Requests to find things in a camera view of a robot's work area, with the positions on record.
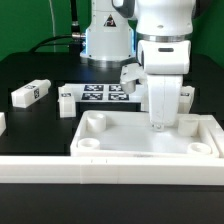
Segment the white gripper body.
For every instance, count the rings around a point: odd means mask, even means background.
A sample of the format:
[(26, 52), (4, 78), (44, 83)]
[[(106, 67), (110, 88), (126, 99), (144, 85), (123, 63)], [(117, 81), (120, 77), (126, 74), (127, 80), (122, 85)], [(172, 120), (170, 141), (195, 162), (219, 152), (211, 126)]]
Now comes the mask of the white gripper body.
[(151, 125), (158, 123), (173, 126), (178, 112), (183, 76), (148, 74), (138, 63), (123, 66), (120, 84), (126, 94), (136, 91), (136, 80), (147, 84)]

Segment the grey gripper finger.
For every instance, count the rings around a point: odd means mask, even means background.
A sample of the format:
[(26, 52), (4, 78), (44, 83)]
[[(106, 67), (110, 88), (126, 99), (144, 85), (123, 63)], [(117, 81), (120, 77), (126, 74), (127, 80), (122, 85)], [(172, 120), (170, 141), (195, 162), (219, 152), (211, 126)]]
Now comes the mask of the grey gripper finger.
[(163, 132), (165, 130), (165, 126), (163, 124), (153, 123), (152, 129), (156, 132)]

